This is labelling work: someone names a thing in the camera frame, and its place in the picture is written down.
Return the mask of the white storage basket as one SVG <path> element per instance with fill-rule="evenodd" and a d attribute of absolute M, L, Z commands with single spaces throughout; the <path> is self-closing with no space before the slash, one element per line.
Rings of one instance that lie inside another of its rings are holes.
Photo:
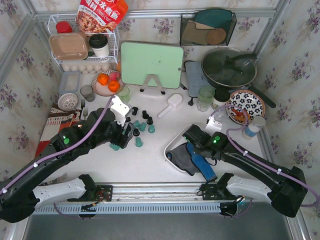
<path fill-rule="evenodd" d="M 191 127 L 188 124 L 180 133 L 175 136 L 164 149 L 165 161 L 169 163 L 178 172 L 185 175 L 194 176 L 199 174 L 200 170 L 192 161 L 192 155 L 188 151 L 187 144 L 189 143 L 183 134 Z"/>

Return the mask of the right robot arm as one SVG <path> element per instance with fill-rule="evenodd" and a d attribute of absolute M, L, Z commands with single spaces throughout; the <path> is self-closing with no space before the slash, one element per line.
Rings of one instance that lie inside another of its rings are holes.
<path fill-rule="evenodd" d="M 246 151 L 227 135 L 216 131 L 206 133 L 192 124 L 182 136 L 193 146 L 194 153 L 221 160 L 245 171 L 254 179 L 244 179 L 225 173 L 219 184 L 234 196 L 247 196 L 269 203 L 280 214 L 294 218 L 308 192 L 303 171 L 273 164 Z"/>

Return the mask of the grey cloth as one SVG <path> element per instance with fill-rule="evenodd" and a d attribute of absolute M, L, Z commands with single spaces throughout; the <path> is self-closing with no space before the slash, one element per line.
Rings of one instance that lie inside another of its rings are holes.
<path fill-rule="evenodd" d="M 187 151 L 187 143 L 181 144 L 176 148 L 165 153 L 167 159 L 174 164 L 179 170 L 193 176 L 199 170 L 191 162 L 191 156 Z"/>

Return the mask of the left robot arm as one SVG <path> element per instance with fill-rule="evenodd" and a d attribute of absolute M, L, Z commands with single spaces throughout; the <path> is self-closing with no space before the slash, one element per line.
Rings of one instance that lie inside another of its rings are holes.
<path fill-rule="evenodd" d="M 40 203 L 35 189 L 58 169 L 105 143 L 124 149 L 132 139 L 131 122 L 121 126 L 110 109 L 92 111 L 86 120 L 63 128 L 21 170 L 0 183 L 0 218 L 17 223 L 29 217 Z"/>

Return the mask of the blue cloth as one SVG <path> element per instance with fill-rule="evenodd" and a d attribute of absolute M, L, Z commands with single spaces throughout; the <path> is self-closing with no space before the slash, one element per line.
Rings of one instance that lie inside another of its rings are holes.
<path fill-rule="evenodd" d="M 191 162 L 202 174 L 207 182 L 214 182 L 218 177 L 214 172 L 212 165 L 199 153 L 195 152 L 195 147 L 191 143 L 187 143 L 186 149 L 190 155 Z"/>

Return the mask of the black coffee capsule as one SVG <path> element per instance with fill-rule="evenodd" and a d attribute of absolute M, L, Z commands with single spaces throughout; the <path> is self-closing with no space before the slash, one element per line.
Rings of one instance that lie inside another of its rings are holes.
<path fill-rule="evenodd" d="M 139 108 L 134 106 L 134 107 L 132 108 L 132 113 L 131 113 L 131 114 L 132 114 L 133 116 L 136 116 L 137 113 L 138 113 L 138 110 L 139 110 Z"/>
<path fill-rule="evenodd" d="M 142 118 L 145 119 L 145 120 L 149 118 L 149 114 L 147 113 L 146 110 L 142 111 Z"/>
<path fill-rule="evenodd" d="M 146 120 L 146 123 L 147 123 L 148 125 L 152 125 L 152 124 L 154 123 L 153 118 L 152 118 L 151 116 L 149 116 L 149 117 L 147 118 L 147 120 Z"/>
<path fill-rule="evenodd" d="M 133 136 L 138 137 L 140 135 L 140 131 L 137 128 L 135 128 L 132 134 Z"/>

